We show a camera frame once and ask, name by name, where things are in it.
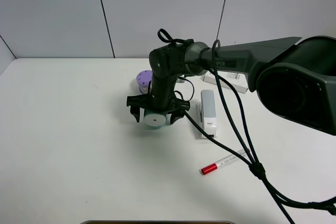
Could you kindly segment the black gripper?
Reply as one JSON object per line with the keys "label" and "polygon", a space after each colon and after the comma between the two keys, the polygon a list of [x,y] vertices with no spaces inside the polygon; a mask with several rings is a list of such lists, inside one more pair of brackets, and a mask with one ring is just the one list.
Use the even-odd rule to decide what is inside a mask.
{"label": "black gripper", "polygon": [[157,113],[171,114],[170,124],[184,117],[184,113],[177,113],[184,109],[190,110],[190,102],[178,99],[174,90],[178,74],[159,77],[153,73],[150,88],[147,94],[128,96],[127,106],[130,113],[135,117],[136,122],[140,122],[140,108],[151,110]]}

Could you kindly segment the dark green robot arm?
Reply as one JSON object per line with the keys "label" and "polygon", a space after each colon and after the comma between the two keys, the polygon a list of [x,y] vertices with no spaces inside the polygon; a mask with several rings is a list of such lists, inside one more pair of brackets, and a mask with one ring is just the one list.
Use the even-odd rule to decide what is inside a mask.
{"label": "dark green robot arm", "polygon": [[136,119],[140,109],[182,117],[190,104],[174,96],[178,76],[201,76],[211,69],[242,73],[261,103],[284,119],[335,135],[335,39],[287,37],[215,49],[192,39],[167,39],[150,52],[149,92],[129,96]]}

